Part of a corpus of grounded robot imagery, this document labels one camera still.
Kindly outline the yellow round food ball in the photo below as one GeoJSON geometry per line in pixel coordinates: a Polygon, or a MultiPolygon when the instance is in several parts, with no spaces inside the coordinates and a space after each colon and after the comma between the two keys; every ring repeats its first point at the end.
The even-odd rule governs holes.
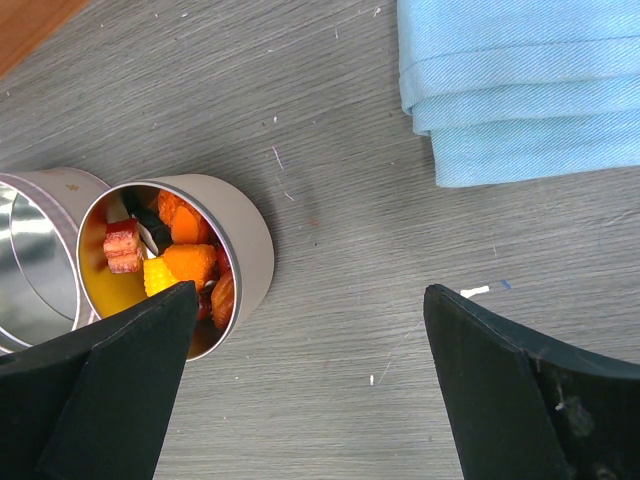
{"type": "Polygon", "coordinates": [[[148,297],[152,297],[179,282],[162,257],[146,259],[143,262],[143,276],[144,289],[148,297]]]}

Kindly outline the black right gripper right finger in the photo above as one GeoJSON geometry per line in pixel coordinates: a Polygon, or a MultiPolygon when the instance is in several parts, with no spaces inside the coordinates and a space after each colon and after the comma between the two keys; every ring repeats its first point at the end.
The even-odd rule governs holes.
{"type": "Polygon", "coordinates": [[[636,479],[639,367],[430,285],[424,320],[466,479],[636,479]]]}

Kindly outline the red sausage piece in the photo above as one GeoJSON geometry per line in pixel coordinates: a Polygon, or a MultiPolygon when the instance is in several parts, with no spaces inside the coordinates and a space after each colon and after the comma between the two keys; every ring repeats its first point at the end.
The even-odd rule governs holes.
{"type": "Polygon", "coordinates": [[[217,282],[212,288],[206,287],[199,297],[198,321],[211,320],[216,328],[224,330],[234,309],[235,284],[232,267],[223,248],[217,250],[217,267],[217,282]]]}

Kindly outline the orange carrot slice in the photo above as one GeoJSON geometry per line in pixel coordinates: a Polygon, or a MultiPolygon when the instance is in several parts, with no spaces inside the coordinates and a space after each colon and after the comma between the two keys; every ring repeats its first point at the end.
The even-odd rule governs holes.
{"type": "Polygon", "coordinates": [[[209,223],[184,199],[167,190],[160,190],[157,206],[160,220],[169,227],[174,244],[211,243],[209,223]]]}

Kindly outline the tall pink lunch tin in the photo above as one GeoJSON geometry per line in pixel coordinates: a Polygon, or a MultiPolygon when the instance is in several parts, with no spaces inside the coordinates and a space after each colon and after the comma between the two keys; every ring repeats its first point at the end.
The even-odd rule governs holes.
{"type": "Polygon", "coordinates": [[[77,269],[82,220],[109,185],[56,168],[1,175],[1,353],[11,354],[96,320],[77,269]]]}

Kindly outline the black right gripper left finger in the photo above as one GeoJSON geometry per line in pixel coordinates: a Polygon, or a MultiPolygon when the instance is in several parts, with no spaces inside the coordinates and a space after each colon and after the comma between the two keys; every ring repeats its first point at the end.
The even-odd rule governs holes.
{"type": "Polygon", "coordinates": [[[2,356],[2,478],[153,478],[197,313],[182,282],[2,356]]]}

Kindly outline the striped bacon cube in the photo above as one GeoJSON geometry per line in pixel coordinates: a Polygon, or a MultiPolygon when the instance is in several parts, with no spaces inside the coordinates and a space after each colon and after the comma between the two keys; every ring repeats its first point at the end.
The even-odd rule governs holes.
{"type": "Polygon", "coordinates": [[[103,241],[103,252],[112,273],[138,272],[143,265],[138,221],[135,218],[129,218],[109,223],[103,241]]]}

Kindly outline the white radish slice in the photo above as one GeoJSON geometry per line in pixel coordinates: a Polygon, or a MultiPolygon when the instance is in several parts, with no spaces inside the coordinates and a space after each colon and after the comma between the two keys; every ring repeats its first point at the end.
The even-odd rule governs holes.
{"type": "Polygon", "coordinates": [[[109,224],[135,219],[142,243],[147,253],[158,257],[172,245],[169,227],[160,219],[156,204],[151,197],[133,188],[126,188],[114,194],[107,213],[109,224]]]}

